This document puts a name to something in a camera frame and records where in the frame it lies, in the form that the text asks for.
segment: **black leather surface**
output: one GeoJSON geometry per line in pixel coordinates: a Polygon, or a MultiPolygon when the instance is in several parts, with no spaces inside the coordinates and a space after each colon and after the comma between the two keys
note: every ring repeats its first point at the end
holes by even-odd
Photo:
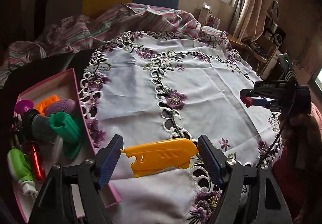
{"type": "Polygon", "coordinates": [[[83,70],[88,65],[93,50],[84,50],[76,53],[66,53],[55,55],[44,59],[36,60],[26,64],[21,68],[14,70],[3,89],[0,90],[0,197],[7,205],[12,216],[18,223],[24,223],[12,189],[12,178],[9,174],[7,166],[7,153],[10,150],[10,142],[8,132],[10,132],[14,105],[16,104],[18,95],[29,87],[49,78],[68,68],[74,68],[78,85],[83,76],[83,70]]]}

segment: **bed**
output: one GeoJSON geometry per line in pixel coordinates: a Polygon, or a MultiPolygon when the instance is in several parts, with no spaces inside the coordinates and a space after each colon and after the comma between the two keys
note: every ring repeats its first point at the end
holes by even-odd
{"type": "MultiPolygon", "coordinates": [[[[205,134],[227,157],[252,165],[279,130],[277,114],[247,109],[239,99],[240,90],[260,78],[225,33],[201,27],[184,11],[123,3],[95,21],[64,19],[22,46],[47,55],[87,52],[76,74],[96,152],[115,134],[125,148],[205,134]]],[[[276,161],[281,149],[278,141],[265,163],[276,161]]],[[[196,200],[211,199],[215,187],[200,157],[188,169],[140,178],[131,170],[133,161],[122,154],[111,178],[122,199],[108,209],[113,223],[207,223],[213,209],[196,200]]],[[[246,193],[244,186],[241,204],[246,193]]]]}

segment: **beige curtain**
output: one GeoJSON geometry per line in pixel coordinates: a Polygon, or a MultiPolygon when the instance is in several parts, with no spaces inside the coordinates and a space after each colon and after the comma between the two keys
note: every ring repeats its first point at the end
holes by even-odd
{"type": "Polygon", "coordinates": [[[252,41],[258,39],[264,31],[266,12],[269,0],[245,0],[234,37],[252,41]]]}

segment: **pink box on windowsill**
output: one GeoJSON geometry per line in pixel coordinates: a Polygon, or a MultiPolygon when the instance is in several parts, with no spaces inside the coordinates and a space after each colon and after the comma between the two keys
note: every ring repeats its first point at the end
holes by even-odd
{"type": "MultiPolygon", "coordinates": [[[[93,143],[91,141],[91,136],[88,133],[88,129],[82,113],[82,108],[80,106],[81,104],[78,97],[77,80],[73,68],[58,73],[50,78],[47,78],[44,81],[41,81],[36,85],[30,87],[29,89],[25,90],[24,92],[19,94],[17,102],[20,100],[27,99],[31,100],[34,103],[34,106],[36,106],[43,99],[52,95],[57,95],[61,100],[72,99],[76,102],[76,112],[80,117],[83,118],[83,126],[86,129],[87,136],[85,137],[86,140],[82,146],[81,151],[73,161],[63,157],[62,139],[59,138],[59,141],[56,144],[39,143],[46,174],[48,174],[52,165],[55,163],[60,163],[62,164],[62,166],[78,165],[81,162],[83,162],[86,158],[89,158],[93,156],[93,154],[96,154],[93,143]]],[[[20,212],[25,222],[27,223],[31,211],[33,209],[33,201],[31,197],[23,195],[20,185],[18,185],[18,183],[13,182],[12,185],[20,212]]],[[[36,183],[36,188],[38,191],[40,191],[41,184],[36,183]]],[[[81,218],[85,215],[85,213],[77,185],[72,185],[72,192],[76,215],[78,218],[81,218]]],[[[115,204],[121,202],[121,198],[119,197],[119,195],[117,194],[116,190],[110,182],[107,185],[105,185],[105,187],[102,190],[100,190],[99,193],[106,208],[112,207],[115,204]]]]}

